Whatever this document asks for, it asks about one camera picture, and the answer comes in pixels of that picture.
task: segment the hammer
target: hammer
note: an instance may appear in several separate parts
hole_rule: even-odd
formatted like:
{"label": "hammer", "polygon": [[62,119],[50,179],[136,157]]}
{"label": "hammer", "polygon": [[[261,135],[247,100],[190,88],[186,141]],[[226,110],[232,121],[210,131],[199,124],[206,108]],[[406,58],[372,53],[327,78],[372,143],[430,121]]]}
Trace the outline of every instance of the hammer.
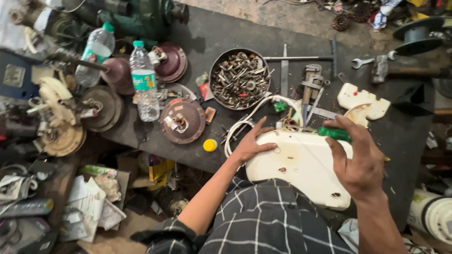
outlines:
{"label": "hammer", "polygon": [[415,75],[432,78],[452,79],[449,68],[422,68],[415,66],[389,66],[388,56],[377,56],[372,67],[372,83],[385,82],[388,75]]}

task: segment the yellow bottle cap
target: yellow bottle cap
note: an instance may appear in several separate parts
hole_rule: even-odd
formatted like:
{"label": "yellow bottle cap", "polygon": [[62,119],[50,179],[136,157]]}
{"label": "yellow bottle cap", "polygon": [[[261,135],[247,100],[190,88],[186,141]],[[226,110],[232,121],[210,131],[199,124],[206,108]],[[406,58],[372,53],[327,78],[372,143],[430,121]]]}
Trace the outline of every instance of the yellow bottle cap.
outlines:
{"label": "yellow bottle cap", "polygon": [[204,141],[204,145],[203,145],[204,150],[206,150],[208,152],[215,151],[217,146],[218,146],[218,143],[215,140],[211,139],[211,138],[209,138],[208,140]]}

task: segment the workbench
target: workbench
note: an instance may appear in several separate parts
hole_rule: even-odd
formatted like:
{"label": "workbench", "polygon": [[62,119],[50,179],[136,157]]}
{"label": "workbench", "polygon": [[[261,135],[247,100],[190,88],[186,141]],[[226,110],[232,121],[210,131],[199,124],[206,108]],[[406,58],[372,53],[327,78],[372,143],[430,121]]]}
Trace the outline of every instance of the workbench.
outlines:
{"label": "workbench", "polygon": [[[287,56],[331,55],[331,41],[328,39],[258,25],[195,7],[190,7],[188,25],[174,25],[170,41],[179,44],[188,56],[187,71],[178,83],[185,85],[198,96],[201,93],[195,84],[195,79],[204,72],[209,73],[216,58],[232,48],[249,48],[263,56],[282,56],[284,43],[287,43]],[[433,109],[434,90],[428,79],[391,79],[374,86],[370,83],[372,65],[365,65],[359,70],[351,68],[352,59],[366,59],[366,57],[381,55],[382,52],[338,43],[337,54],[338,71],[344,72],[351,83],[358,86],[360,90],[365,89],[374,93],[378,99],[394,101],[407,88],[424,82],[425,101],[428,102],[428,107],[431,106],[431,110]],[[280,87],[281,62],[269,61],[268,63],[270,69],[275,69],[269,89],[273,92]],[[303,70],[311,63],[321,64],[322,75],[326,80],[331,81],[318,107],[344,114],[346,110],[337,102],[337,95],[343,83],[332,77],[332,66],[329,61],[290,61],[289,88],[291,85],[295,88],[300,85]],[[138,117],[137,106],[132,104],[130,97],[125,97],[124,100],[126,108],[124,118],[112,129],[103,132],[103,137],[210,173],[215,173],[226,160],[224,146],[219,145],[214,152],[209,153],[203,149],[203,142],[212,138],[220,144],[224,132],[221,126],[229,128],[244,114],[251,112],[251,110],[232,111],[219,105],[215,100],[204,102],[202,104],[204,108],[210,106],[217,110],[213,122],[206,126],[203,134],[196,141],[179,145],[163,135],[158,121],[142,122]],[[253,116],[253,120],[256,122],[263,116],[268,116],[266,126],[274,126],[280,119],[279,113],[275,113],[270,103],[259,109]],[[309,126],[320,127],[324,119],[314,114]],[[383,118],[369,123],[369,131],[375,143],[391,159],[386,166],[388,178],[384,181],[383,188],[389,197],[391,214],[399,230],[403,230],[406,225],[420,157],[431,121],[432,116],[415,118],[391,106]],[[245,133],[246,131],[239,136],[238,141]],[[352,204],[344,213],[356,217],[356,207]]]}

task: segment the hand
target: hand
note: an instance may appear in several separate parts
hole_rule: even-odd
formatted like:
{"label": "hand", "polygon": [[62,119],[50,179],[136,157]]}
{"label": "hand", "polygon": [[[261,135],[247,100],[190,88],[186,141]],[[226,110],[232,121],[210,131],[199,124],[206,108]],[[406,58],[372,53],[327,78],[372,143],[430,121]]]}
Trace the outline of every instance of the hand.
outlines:
{"label": "hand", "polygon": [[347,159],[344,148],[335,139],[328,137],[326,142],[333,154],[334,172],[355,203],[359,205],[387,198],[381,187],[384,155],[366,128],[344,116],[336,116],[334,121],[325,121],[324,126],[345,129],[352,138],[351,160]]}
{"label": "hand", "polygon": [[256,143],[256,138],[260,135],[273,131],[274,127],[262,128],[267,117],[262,118],[254,128],[246,134],[246,136],[240,141],[237,148],[229,156],[230,158],[236,158],[239,160],[240,164],[249,161],[251,158],[256,156],[260,152],[270,151],[278,147],[276,143],[267,143],[263,145],[258,145]]}

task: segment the bowl of screws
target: bowl of screws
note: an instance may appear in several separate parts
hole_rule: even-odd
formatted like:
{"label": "bowl of screws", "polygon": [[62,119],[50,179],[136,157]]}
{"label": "bowl of screws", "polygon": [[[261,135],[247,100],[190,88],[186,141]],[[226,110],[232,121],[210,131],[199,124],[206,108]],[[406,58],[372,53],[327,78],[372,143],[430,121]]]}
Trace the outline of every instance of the bowl of screws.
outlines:
{"label": "bowl of screws", "polygon": [[232,110],[256,105],[268,91],[267,62],[257,52],[235,48],[221,54],[210,69],[209,88],[215,100]]}

